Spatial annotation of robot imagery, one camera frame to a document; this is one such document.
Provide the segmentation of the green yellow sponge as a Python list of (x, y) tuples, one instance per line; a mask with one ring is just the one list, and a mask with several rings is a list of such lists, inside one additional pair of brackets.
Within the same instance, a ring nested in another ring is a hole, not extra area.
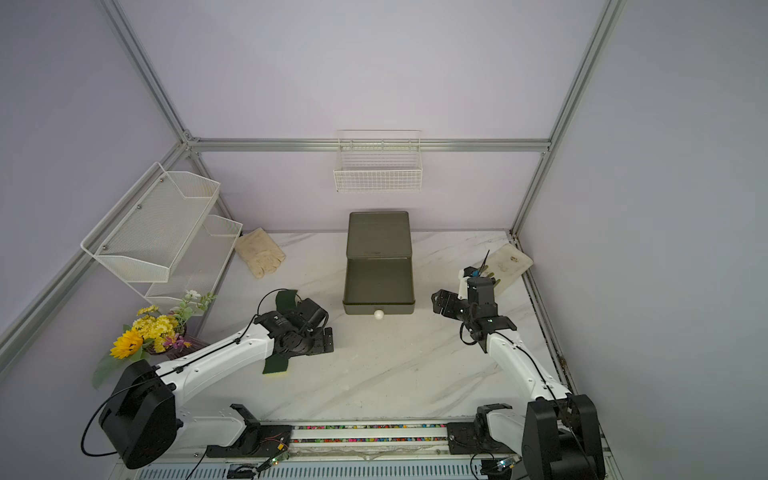
[(265, 360), (262, 374), (273, 375), (285, 373), (288, 370), (289, 361), (289, 357), (281, 353), (273, 353)]

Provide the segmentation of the olive white yellow drawer cabinet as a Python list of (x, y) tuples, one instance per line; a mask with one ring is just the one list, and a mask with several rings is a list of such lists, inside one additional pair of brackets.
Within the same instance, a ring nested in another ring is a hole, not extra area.
[(348, 259), (401, 259), (412, 256), (407, 211), (352, 212), (349, 215)]

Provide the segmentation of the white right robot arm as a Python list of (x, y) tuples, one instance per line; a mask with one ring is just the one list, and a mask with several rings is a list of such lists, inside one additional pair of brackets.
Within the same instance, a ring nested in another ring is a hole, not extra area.
[(520, 456), (513, 479), (604, 479), (597, 409), (576, 395), (535, 359), (512, 320), (499, 313), (496, 282), (464, 277), (462, 291), (432, 294), (433, 312), (461, 323), (468, 346), (478, 345), (507, 376), (513, 401), (478, 408), (477, 436), (503, 444)]

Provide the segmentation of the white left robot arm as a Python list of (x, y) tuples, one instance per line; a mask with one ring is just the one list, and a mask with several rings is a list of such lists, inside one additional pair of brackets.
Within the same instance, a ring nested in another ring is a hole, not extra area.
[(291, 427), (264, 426), (240, 403), (208, 415), (193, 415), (185, 406), (253, 363), (333, 352), (328, 318), (325, 309), (306, 298), (285, 313), (256, 315), (236, 333), (179, 359), (155, 366), (141, 360), (124, 370), (95, 416), (98, 424), (130, 470), (189, 448), (208, 458), (272, 462), (287, 451)]

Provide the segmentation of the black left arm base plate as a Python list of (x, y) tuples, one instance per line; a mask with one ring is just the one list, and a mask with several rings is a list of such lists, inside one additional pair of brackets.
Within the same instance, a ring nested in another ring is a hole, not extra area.
[(263, 424), (243, 404), (234, 403), (230, 408), (244, 421), (244, 430), (230, 445), (209, 445), (206, 448), (209, 458), (274, 459), (288, 452), (293, 426)]

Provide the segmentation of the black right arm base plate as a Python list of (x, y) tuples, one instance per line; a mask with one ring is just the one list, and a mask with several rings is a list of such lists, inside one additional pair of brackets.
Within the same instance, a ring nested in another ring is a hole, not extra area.
[(506, 445), (493, 440), (486, 433), (479, 433), (473, 422), (446, 424), (448, 450), (451, 455), (511, 454)]

